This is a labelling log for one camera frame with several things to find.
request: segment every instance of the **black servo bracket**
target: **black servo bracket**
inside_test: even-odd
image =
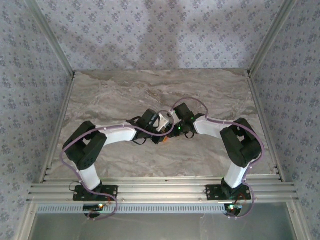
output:
[[[72,136],[64,143],[63,148],[69,145],[76,138],[90,130],[95,129],[96,126],[90,122],[85,121],[81,126],[72,134]],[[84,143],[84,139],[90,141],[88,144]],[[104,144],[107,140],[105,134],[94,131],[91,134],[83,137],[73,144],[65,151],[68,159],[74,162],[78,170],[85,170],[92,166],[97,160]]]
[[[236,201],[239,197],[239,200],[251,200],[251,192],[248,186],[241,184],[231,195],[227,196],[223,190],[221,184],[216,185],[206,185],[204,193],[206,194],[206,199],[208,201],[215,200],[232,200]]]
[[[118,196],[118,186],[117,185],[101,185],[94,190],[93,192],[102,193],[102,194],[109,194],[115,198]],[[73,193],[73,201],[75,202],[106,202],[106,201],[114,201],[111,197],[101,196],[92,194],[87,192],[87,190],[82,185],[78,185],[74,189]]]
[[[244,118],[239,118],[234,122],[254,132]],[[220,135],[230,160],[238,167],[245,168],[261,154],[262,149],[258,140],[241,127],[231,125],[220,131]]]

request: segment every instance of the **enclosure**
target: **enclosure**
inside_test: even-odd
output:
[[[1,6],[1,239],[320,239],[317,1]],[[208,200],[231,161],[221,139],[196,134],[104,147],[95,166],[118,186],[119,208],[88,221],[90,202],[73,201],[77,179],[59,159],[66,140],[85,121],[121,124],[185,97],[212,118],[245,118],[261,138],[264,158],[247,177],[252,213],[228,219],[226,201]]]

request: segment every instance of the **patterned wallpaper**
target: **patterned wallpaper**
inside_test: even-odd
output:
[[[245,68],[283,0],[38,0],[72,68]]]
[[[254,81],[288,181],[320,240],[320,2],[300,0]]]
[[[0,1],[0,239],[39,179],[70,77],[23,0]]]

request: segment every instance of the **marble floor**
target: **marble floor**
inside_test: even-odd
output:
[[[203,101],[216,119],[245,118],[262,138],[266,154],[250,174],[270,174],[274,168],[244,70],[183,69],[160,71],[77,72],[57,150],[48,178],[74,178],[59,161],[64,142],[84,121],[109,126],[141,116],[147,109],[168,110],[178,99]],[[205,109],[185,101],[196,113]],[[159,145],[120,142],[101,151],[96,168],[100,177],[223,177],[231,161],[221,140],[196,135],[171,138]]]

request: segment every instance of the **mounting plate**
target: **mounting plate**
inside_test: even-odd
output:
[[[246,185],[243,185],[240,187],[234,194],[232,194],[231,197],[226,197],[226,195],[222,191],[221,184],[219,185],[206,185],[205,190],[206,199],[208,201],[214,201],[214,200],[237,200],[239,196],[239,200],[244,200],[243,196],[245,197],[245,200],[251,200],[251,193],[250,188]]]
[[[101,193],[109,194],[115,198],[118,195],[118,186],[117,185],[103,185],[101,187]],[[74,189],[73,201],[75,202],[83,202],[83,201],[114,201],[111,197],[108,199],[106,196],[94,195],[89,192],[82,186],[78,185]]]

